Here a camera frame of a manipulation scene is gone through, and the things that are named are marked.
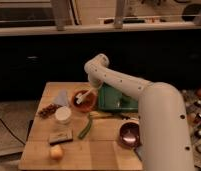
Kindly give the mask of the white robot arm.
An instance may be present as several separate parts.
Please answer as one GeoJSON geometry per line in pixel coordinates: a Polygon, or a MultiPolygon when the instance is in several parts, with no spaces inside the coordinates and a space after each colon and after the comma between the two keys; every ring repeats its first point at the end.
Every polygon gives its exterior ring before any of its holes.
{"type": "Polygon", "coordinates": [[[108,68],[98,54],[84,65],[93,87],[106,83],[138,101],[143,171],[195,171],[185,103],[164,82],[151,82],[108,68]]]}

